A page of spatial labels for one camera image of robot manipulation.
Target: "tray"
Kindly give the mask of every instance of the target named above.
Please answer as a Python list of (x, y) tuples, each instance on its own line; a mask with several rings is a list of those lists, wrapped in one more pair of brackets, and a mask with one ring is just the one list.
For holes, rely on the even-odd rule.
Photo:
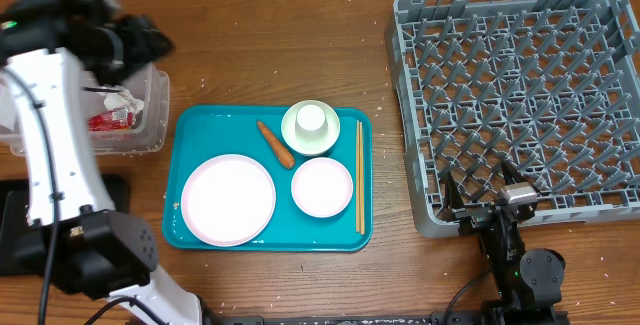
[(487, 206), (504, 159), (542, 191), (524, 225), (640, 218), (629, 0), (395, 0), (385, 37), (421, 234), (457, 235), (447, 172)]
[[(307, 159), (293, 153), (296, 167), (286, 170), (260, 134), (260, 120), (282, 140), (280, 122), (287, 107), (199, 105), (186, 110), (178, 120), (162, 221), (169, 244), (179, 249), (244, 251), (332, 251), (352, 252), (363, 248), (373, 232), (373, 163), (371, 123), (359, 110), (337, 108), (340, 137), (325, 156), (335, 159), (356, 178), (356, 121), (362, 122), (365, 163), (364, 235), (356, 232), (355, 196), (340, 214), (316, 219), (303, 213), (291, 197), (295, 170)], [(187, 228), (179, 207), (189, 175), (203, 162), (223, 154), (240, 154), (261, 163), (276, 186), (276, 208), (269, 225), (253, 240), (222, 248), (198, 240)]]

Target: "plastic crate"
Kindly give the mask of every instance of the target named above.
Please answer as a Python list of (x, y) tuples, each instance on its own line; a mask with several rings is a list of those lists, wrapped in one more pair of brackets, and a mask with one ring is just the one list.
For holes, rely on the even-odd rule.
[(542, 191), (524, 225), (640, 218), (629, 0), (395, 0), (385, 37), (421, 234), (457, 234), (444, 174), (487, 206), (503, 159)]
[[(90, 84), (89, 73), (85, 73)], [(169, 120), (169, 77), (148, 65), (129, 78), (124, 86), (136, 99), (144, 99), (144, 109), (136, 115), (130, 130), (92, 131), (89, 133), (95, 153), (133, 154), (158, 151), (164, 145)], [(83, 93), (83, 112), (88, 119), (105, 112), (104, 97), (98, 93)], [(19, 123), (13, 130), (0, 126), (0, 141), (9, 144), (11, 152), (24, 156)]]

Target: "chopsticks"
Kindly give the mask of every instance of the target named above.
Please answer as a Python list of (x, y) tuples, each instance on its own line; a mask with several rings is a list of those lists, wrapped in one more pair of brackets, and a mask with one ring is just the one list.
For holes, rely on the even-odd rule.
[(356, 134), (356, 232), (364, 235), (364, 144), (360, 121), (357, 122)]

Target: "wooden tabletop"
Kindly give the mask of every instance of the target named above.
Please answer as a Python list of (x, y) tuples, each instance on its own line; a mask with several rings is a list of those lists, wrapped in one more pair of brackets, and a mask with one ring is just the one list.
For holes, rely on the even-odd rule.
[[(164, 148), (144, 156), (101, 156), (103, 172), (131, 185), (131, 212), (145, 218), (161, 264), (222, 315), (265, 317), (424, 314), (486, 269), (477, 240), (427, 239), (413, 225), (402, 126), (390, 86), (383, 29), (393, 0), (124, 0), (176, 44), (158, 67), (171, 77)], [(640, 10), (640, 0), (631, 0)], [(354, 254), (181, 251), (161, 232), (163, 194), (178, 116), (196, 104), (291, 105), (319, 99), (364, 111), (374, 131), (374, 233)], [(0, 148), (0, 178), (24, 178), (24, 159)], [(563, 302), (574, 324), (640, 321), (640, 222), (564, 224), (522, 230), (527, 248), (552, 248), (567, 261)], [(0, 279), (0, 323), (36, 321), (41, 280)], [(494, 299), (492, 280), (459, 309)], [(104, 303), (52, 290), (50, 324), (81, 324)], [(122, 324), (116, 309), (104, 324)]]

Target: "blue tray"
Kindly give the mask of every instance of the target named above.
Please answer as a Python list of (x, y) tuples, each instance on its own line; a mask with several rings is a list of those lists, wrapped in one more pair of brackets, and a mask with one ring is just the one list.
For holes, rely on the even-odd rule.
[[(295, 152), (296, 167), (286, 170), (256, 126), (264, 122), (282, 141), (280, 122), (287, 107), (199, 105), (187, 109), (178, 120), (173, 144), (169, 181), (164, 205), (162, 232), (169, 244), (179, 249), (251, 251), (342, 251), (362, 249), (373, 233), (373, 162), (371, 123), (355, 109), (336, 109), (340, 117), (340, 137), (325, 156), (349, 169), (355, 180), (356, 121), (362, 122), (365, 172), (365, 234), (356, 232), (355, 193), (340, 214), (317, 219), (303, 213), (293, 202), (291, 179), (306, 160)], [(182, 189), (189, 175), (203, 162), (223, 154), (240, 154), (261, 163), (276, 186), (276, 208), (267, 227), (253, 240), (222, 248), (198, 240), (182, 219)]]

